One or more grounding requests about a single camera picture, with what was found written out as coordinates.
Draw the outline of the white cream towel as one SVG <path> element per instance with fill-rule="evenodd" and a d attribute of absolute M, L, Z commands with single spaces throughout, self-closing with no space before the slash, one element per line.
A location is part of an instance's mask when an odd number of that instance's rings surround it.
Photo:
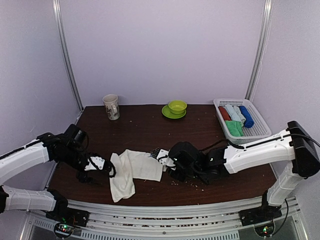
<path fill-rule="evenodd" d="M 112 153 L 110 162 L 115 167 L 115 176 L 110 178 L 110 192 L 113 202 L 129 199 L 136 190 L 134 179 L 159 182 L 163 165 L 148 152 L 126 149 L 120 155 Z"/>

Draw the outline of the green microfiber towel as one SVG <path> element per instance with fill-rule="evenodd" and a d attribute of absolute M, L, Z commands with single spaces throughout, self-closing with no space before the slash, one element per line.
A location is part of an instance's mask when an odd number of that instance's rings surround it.
<path fill-rule="evenodd" d="M 229 133 L 234 137 L 243 137 L 242 123 L 240 121 L 226 120 L 226 127 Z"/>

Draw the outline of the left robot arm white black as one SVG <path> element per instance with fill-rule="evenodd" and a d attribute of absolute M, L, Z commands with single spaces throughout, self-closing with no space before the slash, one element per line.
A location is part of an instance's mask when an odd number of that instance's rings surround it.
<path fill-rule="evenodd" d="M 0 211 L 40 210 L 53 214 L 61 222 L 72 218 L 68 200 L 56 190 L 26 190 L 6 186 L 12 177 L 40 164 L 54 161 L 65 163 L 80 173 L 102 171 L 106 160 L 87 152 L 83 142 L 86 132 L 71 124 L 64 133 L 50 132 L 0 157 Z"/>

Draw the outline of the green saucer plate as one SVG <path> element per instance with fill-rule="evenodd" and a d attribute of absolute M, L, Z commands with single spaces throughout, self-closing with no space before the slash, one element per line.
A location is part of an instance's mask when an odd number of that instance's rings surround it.
<path fill-rule="evenodd" d="M 186 110 L 183 110 L 181 113 L 178 113 L 178 114 L 172 113 L 172 112 L 171 112 L 171 109 L 169 108 L 169 106 L 168 106 L 168 105 L 165 105 L 165 106 L 161 109 L 161 113 L 162 113 L 162 115 L 163 115 L 164 117 L 166 117 L 166 118 L 168 118 L 168 119 L 173 119 L 173 120 L 175 120 L 175 119 L 181 119 L 181 118 L 183 118 L 183 117 L 186 115 L 187 111 L 186 111 Z"/>

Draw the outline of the green cup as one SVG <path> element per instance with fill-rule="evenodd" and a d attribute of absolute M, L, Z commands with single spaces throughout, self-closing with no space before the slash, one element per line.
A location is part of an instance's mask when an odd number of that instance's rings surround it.
<path fill-rule="evenodd" d="M 187 103 L 182 100 L 173 100 L 168 103 L 170 111 L 174 114 L 180 114 L 183 110 L 187 109 Z"/>

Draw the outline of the rolled red towel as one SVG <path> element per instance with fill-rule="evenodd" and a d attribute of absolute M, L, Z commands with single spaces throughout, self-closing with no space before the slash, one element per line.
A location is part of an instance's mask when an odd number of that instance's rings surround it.
<path fill-rule="evenodd" d="M 218 110 L 219 110 L 224 121 L 231 121 L 232 120 L 230 115 L 228 114 L 227 110 L 223 106 L 219 106 Z"/>

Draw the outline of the rolled light blue towel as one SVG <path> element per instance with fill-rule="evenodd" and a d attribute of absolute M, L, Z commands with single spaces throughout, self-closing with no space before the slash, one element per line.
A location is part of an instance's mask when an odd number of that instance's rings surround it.
<path fill-rule="evenodd" d="M 238 106 L 232 106 L 230 104 L 226 104 L 224 108 L 227 110 L 232 121 L 238 121 L 238 122 L 241 122 L 242 125 L 244 125 L 245 118 L 241 114 L 241 111 Z"/>

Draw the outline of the rolled dark blue towel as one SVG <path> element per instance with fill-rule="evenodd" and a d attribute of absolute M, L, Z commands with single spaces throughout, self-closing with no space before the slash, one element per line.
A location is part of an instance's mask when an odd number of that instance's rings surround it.
<path fill-rule="evenodd" d="M 241 114 L 244 116 L 245 121 L 244 121 L 244 126 L 246 128 L 252 128 L 255 124 L 251 114 L 249 113 L 249 111 L 247 110 L 247 108 L 243 105 L 239 106 L 239 110 L 241 112 Z"/>

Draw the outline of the patterned ceramic mug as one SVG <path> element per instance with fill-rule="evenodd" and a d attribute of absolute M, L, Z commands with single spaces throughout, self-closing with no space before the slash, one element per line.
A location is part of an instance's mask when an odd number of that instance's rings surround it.
<path fill-rule="evenodd" d="M 115 121 L 120 118 L 119 98 L 115 94 L 108 94 L 102 98 L 108 119 Z"/>

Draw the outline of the white plastic basket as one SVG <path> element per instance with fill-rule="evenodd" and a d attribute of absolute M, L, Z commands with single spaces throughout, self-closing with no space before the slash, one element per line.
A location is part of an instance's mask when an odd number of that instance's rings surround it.
<path fill-rule="evenodd" d="M 272 132 L 255 106 L 247 99 L 213 100 L 226 139 L 241 145 L 270 137 Z"/>

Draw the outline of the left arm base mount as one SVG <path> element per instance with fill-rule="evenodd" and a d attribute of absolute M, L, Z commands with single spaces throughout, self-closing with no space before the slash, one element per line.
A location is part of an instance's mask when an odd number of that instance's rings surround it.
<path fill-rule="evenodd" d="M 45 217 L 70 226 L 86 227 L 90 213 L 85 210 L 70 208 L 66 213 L 46 212 Z"/>

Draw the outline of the aluminium front rail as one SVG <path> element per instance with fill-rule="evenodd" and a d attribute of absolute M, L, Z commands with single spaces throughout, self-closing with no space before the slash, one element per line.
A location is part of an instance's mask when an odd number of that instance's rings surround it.
<path fill-rule="evenodd" d="M 295 197 L 288 202 L 288 216 L 272 238 L 260 237 L 262 225 L 243 226 L 238 212 L 258 207 L 261 197 L 188 206 L 119 206 L 70 200 L 71 208 L 89 212 L 85 227 L 76 228 L 66 240 L 308 240 Z M 55 221 L 43 212 L 31 212 L 18 240 L 59 240 Z"/>

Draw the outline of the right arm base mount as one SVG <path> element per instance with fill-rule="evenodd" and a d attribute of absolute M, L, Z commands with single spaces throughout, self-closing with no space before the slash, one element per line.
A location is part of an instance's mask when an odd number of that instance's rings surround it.
<path fill-rule="evenodd" d="M 262 209 L 260 207 L 241 210 L 239 218 L 242 226 L 255 225 L 271 221 L 282 216 L 282 211 L 278 208 Z"/>

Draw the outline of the aluminium frame post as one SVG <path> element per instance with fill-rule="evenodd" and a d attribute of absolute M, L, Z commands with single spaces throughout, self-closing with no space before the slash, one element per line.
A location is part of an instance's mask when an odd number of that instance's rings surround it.
<path fill-rule="evenodd" d="M 52 6 L 53 6 L 53 13 L 57 25 L 57 30 L 58 30 L 58 35 L 60 39 L 60 45 L 62 49 L 62 56 L 64 60 L 64 65 L 66 69 L 66 73 L 68 76 L 68 81 L 70 83 L 71 91 L 72 94 L 75 98 L 77 108 L 80 112 L 84 110 L 84 106 L 80 97 L 80 93 L 78 90 L 78 86 L 75 80 L 75 75 L 74 71 L 72 68 L 72 63 L 68 51 L 68 46 L 67 46 L 67 40 L 65 36 L 65 30 L 64 30 L 64 25 L 63 25 L 63 17 L 62 17 L 62 12 L 61 12 L 61 4 L 59 0 L 53 0 L 52 1 Z"/>
<path fill-rule="evenodd" d="M 249 79 L 249 84 L 247 87 L 245 99 L 253 101 L 256 88 L 258 85 L 260 71 L 262 69 L 263 56 L 267 47 L 268 37 L 270 32 L 270 24 L 272 19 L 272 10 L 273 10 L 274 1 L 265 0 L 263 7 L 263 15 L 260 26 L 260 33 L 257 43 L 256 54 L 253 62 L 253 67 Z"/>

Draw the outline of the right aluminium frame post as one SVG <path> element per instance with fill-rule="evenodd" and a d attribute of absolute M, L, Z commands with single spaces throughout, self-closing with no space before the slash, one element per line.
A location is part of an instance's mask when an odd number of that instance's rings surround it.
<path fill-rule="evenodd" d="M 268 37 L 270 32 L 270 24 L 272 19 L 272 10 L 273 10 L 274 1 L 265 0 L 263 7 L 263 15 L 260 26 L 260 33 L 257 43 L 256 54 L 253 62 L 253 67 L 249 79 L 249 84 L 247 87 L 245 99 L 253 101 L 256 88 L 258 85 L 260 71 L 262 69 L 263 56 L 267 47 Z"/>

